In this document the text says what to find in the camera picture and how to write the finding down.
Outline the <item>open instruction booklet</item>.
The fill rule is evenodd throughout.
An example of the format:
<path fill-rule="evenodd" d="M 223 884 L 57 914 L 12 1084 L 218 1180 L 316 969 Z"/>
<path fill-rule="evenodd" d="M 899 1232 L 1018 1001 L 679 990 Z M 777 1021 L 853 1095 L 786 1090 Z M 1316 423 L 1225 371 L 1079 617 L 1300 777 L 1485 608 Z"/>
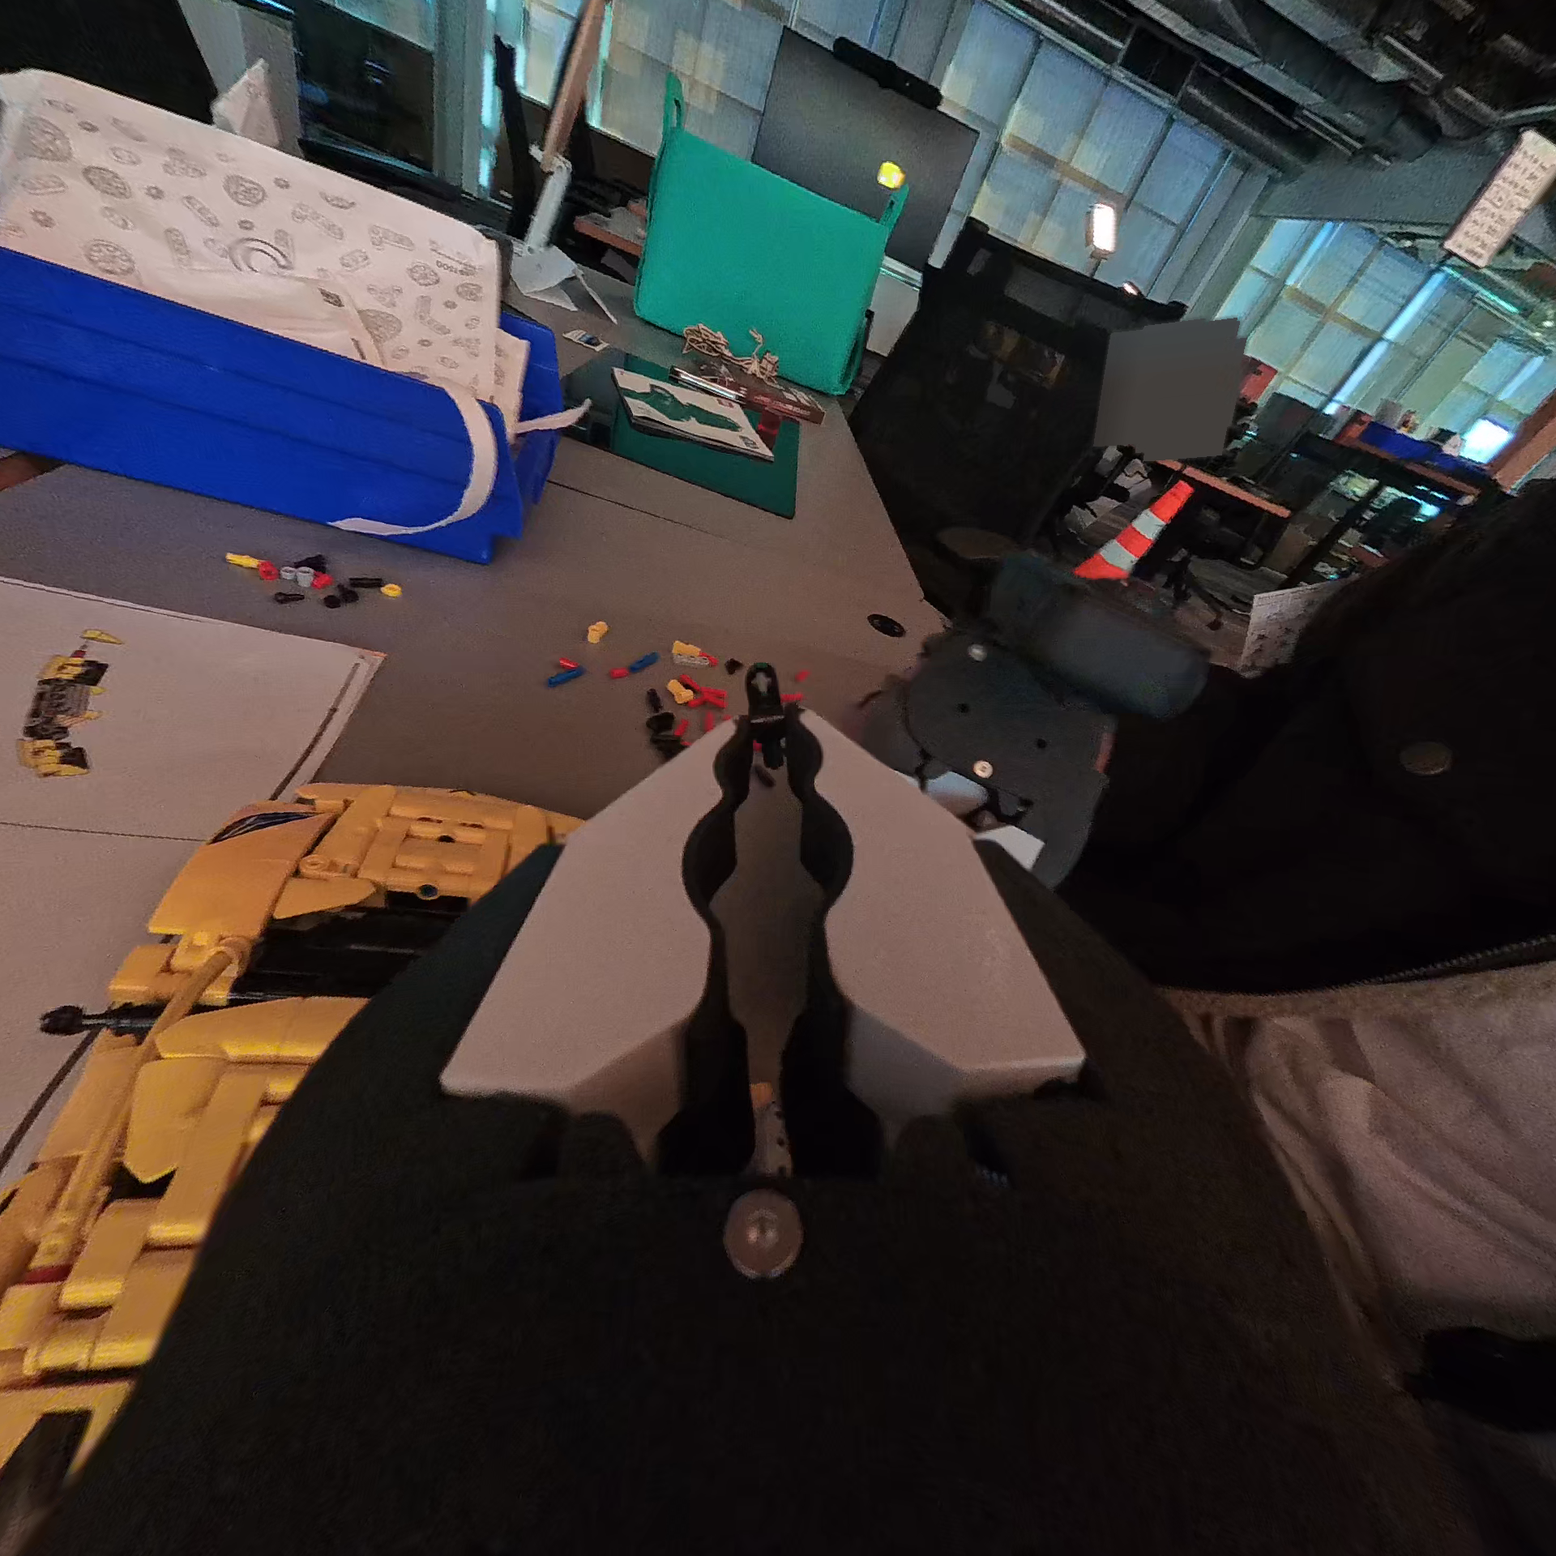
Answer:
<path fill-rule="evenodd" d="M 3 1184 L 84 1060 L 40 1032 L 97 1008 L 188 854 L 310 780 L 383 656 L 5 578 L 1 586 Z"/>

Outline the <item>yellow toy brick car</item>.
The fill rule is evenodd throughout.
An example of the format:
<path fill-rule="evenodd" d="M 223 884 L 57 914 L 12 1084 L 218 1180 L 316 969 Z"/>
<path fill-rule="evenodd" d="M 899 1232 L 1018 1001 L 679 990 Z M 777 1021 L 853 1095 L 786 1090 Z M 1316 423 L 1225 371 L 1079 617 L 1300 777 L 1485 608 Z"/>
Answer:
<path fill-rule="evenodd" d="M 107 986 L 81 1075 L 3 1188 L 1 1464 L 79 1471 L 160 1343 L 221 1201 L 346 1023 L 581 821 L 464 790 L 307 784 L 188 858 Z"/>

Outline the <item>grey desk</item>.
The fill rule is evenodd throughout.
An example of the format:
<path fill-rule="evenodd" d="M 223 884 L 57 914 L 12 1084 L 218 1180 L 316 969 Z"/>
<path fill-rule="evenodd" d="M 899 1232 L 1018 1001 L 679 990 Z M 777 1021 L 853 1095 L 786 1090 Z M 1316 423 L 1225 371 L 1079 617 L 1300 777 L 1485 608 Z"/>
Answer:
<path fill-rule="evenodd" d="M 903 669 L 940 615 L 925 602 L 838 412 L 801 430 L 796 504 L 775 519 L 562 439 L 523 532 L 492 562 L 181 493 L 3 447 L 3 580 L 383 656 L 318 778 L 459 788 L 588 817 L 653 762 L 592 752 L 542 712 L 534 671 L 612 612 L 716 652 L 805 671 L 835 717 Z M 403 599 L 281 608 L 223 552 L 321 554 Z"/>

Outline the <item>person's fleece-lined jacket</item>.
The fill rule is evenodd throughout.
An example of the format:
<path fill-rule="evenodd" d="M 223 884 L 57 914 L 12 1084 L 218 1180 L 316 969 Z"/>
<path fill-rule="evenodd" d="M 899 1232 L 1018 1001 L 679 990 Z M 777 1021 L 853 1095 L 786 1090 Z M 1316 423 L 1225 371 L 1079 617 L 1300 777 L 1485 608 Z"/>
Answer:
<path fill-rule="evenodd" d="M 1061 893 L 1250 1104 L 1487 1553 L 1551 1553 L 1553 495 L 1120 723 Z"/>

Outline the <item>small wooden model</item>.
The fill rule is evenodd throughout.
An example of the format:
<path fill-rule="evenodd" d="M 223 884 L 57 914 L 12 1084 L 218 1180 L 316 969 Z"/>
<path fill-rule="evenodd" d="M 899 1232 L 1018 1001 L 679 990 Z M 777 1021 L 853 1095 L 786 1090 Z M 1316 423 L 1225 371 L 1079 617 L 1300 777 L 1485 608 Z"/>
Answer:
<path fill-rule="evenodd" d="M 686 326 L 681 356 L 668 367 L 672 382 L 735 402 L 760 419 L 822 425 L 822 404 L 779 376 L 779 358 L 764 349 L 759 334 L 749 332 L 749 339 L 751 351 L 740 356 L 709 325 Z"/>

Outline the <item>blue plastic bin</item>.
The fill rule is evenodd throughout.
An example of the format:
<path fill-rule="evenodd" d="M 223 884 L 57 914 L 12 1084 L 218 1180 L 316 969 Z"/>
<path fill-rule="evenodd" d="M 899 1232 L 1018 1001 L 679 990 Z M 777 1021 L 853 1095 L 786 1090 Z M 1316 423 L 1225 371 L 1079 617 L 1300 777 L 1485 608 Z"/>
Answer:
<path fill-rule="evenodd" d="M 564 423 L 551 330 L 512 441 L 462 391 L 346 362 L 12 250 L 1 258 L 7 451 L 488 564 L 538 504 Z"/>

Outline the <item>green cutting mat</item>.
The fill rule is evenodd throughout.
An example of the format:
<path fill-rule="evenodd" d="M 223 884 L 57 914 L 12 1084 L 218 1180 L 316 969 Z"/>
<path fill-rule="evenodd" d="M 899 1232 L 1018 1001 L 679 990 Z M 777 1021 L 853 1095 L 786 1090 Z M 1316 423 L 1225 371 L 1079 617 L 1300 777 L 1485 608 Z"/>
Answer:
<path fill-rule="evenodd" d="M 755 432 L 770 445 L 773 452 L 772 464 L 760 464 L 736 454 L 720 454 L 686 441 L 635 434 L 623 426 L 616 408 L 610 369 L 618 365 L 646 376 L 672 380 L 668 369 L 614 349 L 577 367 L 566 376 L 564 388 L 572 402 L 585 402 L 588 406 L 588 413 L 579 425 L 583 441 L 638 469 L 672 476 L 692 488 L 740 501 L 762 514 L 779 519 L 790 519 L 794 515 L 801 423 L 760 419 L 757 413 L 740 406 Z"/>

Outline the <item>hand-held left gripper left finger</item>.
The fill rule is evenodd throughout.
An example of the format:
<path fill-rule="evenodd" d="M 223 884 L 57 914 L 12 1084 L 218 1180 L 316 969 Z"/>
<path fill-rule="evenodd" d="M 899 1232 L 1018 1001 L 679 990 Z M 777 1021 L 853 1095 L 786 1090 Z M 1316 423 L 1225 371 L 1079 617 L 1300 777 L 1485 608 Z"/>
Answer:
<path fill-rule="evenodd" d="M 573 830 L 440 1090 L 610 1116 L 655 1158 L 746 1158 L 746 1034 L 710 914 L 744 797 L 736 721 Z"/>

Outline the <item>dark wall monitor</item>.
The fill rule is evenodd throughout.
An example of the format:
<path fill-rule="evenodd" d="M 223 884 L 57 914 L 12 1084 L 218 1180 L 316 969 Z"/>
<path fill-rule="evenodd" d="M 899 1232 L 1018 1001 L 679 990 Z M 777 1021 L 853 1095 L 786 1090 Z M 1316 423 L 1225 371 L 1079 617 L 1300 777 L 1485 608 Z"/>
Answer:
<path fill-rule="evenodd" d="M 922 78 L 848 39 L 823 47 L 785 28 L 749 158 L 872 219 L 888 195 L 903 193 L 885 254 L 922 271 L 940 245 L 977 139 L 942 112 L 938 89 Z"/>

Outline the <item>white green puzzle board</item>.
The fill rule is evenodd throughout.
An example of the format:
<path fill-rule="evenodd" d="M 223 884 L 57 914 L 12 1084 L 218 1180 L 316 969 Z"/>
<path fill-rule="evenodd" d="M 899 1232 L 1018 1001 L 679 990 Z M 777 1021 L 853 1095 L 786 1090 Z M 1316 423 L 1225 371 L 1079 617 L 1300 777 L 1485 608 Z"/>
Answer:
<path fill-rule="evenodd" d="M 736 402 L 623 365 L 610 369 L 610 380 L 616 408 L 631 432 L 686 441 L 751 462 L 773 462 L 772 447 L 755 432 Z"/>

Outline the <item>white patterned paper bag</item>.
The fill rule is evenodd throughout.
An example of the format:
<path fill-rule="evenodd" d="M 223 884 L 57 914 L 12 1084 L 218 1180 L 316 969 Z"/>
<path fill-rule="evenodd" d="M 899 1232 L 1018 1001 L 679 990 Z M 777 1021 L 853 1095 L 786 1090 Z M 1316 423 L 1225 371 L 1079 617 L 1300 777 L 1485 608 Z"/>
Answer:
<path fill-rule="evenodd" d="M 3 76 L 3 250 L 496 408 L 494 239 L 344 175 L 47 71 Z"/>

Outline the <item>orange traffic cone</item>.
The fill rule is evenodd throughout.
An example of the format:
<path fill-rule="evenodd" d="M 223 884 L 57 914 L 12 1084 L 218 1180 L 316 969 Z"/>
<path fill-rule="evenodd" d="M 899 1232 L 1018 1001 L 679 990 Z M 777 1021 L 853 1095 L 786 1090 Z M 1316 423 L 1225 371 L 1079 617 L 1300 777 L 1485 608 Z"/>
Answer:
<path fill-rule="evenodd" d="M 1072 578 L 1088 582 L 1124 582 L 1135 573 L 1144 554 L 1172 525 L 1192 497 L 1187 480 L 1172 482 L 1148 508 L 1138 512 L 1099 551 L 1072 569 Z"/>

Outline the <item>scatter of small coloured pins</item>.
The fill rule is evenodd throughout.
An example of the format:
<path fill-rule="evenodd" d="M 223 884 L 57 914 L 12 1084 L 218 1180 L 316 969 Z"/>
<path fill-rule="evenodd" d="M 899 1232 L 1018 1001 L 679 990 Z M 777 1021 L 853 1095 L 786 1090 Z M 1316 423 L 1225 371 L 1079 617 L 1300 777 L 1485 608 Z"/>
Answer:
<path fill-rule="evenodd" d="M 555 728 L 603 754 L 668 760 L 703 736 L 748 734 L 746 671 L 753 662 L 712 643 L 633 623 L 586 617 L 542 667 L 533 686 Z M 777 671 L 786 743 L 796 749 L 807 714 L 799 677 Z"/>

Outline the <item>teal plastic bin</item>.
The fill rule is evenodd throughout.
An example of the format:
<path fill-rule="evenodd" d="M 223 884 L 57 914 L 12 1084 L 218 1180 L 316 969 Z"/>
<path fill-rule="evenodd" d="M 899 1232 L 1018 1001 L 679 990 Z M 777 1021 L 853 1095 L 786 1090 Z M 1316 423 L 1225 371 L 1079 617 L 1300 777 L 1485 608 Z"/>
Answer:
<path fill-rule="evenodd" d="M 696 325 L 729 345 L 759 338 L 779 378 L 844 395 L 905 180 L 872 219 L 698 139 L 685 117 L 683 86 L 668 75 L 635 313 L 677 338 Z"/>

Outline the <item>hanging white sign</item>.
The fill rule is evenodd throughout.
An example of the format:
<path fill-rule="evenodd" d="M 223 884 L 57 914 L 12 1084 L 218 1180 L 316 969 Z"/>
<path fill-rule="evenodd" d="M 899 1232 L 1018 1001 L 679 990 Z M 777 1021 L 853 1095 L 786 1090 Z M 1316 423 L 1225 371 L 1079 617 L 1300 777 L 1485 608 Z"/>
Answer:
<path fill-rule="evenodd" d="M 1553 141 L 1524 128 L 1442 239 L 1446 256 L 1487 267 L 1553 184 Z"/>

